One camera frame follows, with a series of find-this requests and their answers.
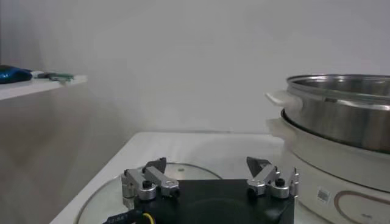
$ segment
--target white table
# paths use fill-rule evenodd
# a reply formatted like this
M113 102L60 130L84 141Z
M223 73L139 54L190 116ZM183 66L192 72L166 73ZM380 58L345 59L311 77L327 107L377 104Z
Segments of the white table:
M211 133L136 134L51 222L74 223L80 208L104 183L125 169L145 165L160 157L210 169L223 178L250 178L246 157L278 164L283 142L269 135ZM323 224L322 218L302 205L296 206L295 223Z
M80 83L85 83L87 77L85 75L75 75L74 79L68 82L58 82L49 79L34 79L29 81L16 82L0 85L0 100L9 99L13 97L28 95L32 93L39 93L49 91L66 86L73 86Z

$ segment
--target pot handle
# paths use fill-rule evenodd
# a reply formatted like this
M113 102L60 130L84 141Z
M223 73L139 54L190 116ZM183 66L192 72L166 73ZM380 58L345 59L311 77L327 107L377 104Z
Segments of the pot handle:
M297 139L296 131L282 118L268 119L266 125L272 136L283 139L285 143L293 143Z
M287 110L299 111L303 107L301 98L294 96L285 90L276 91L274 93L266 93L266 97L275 106L283 107Z

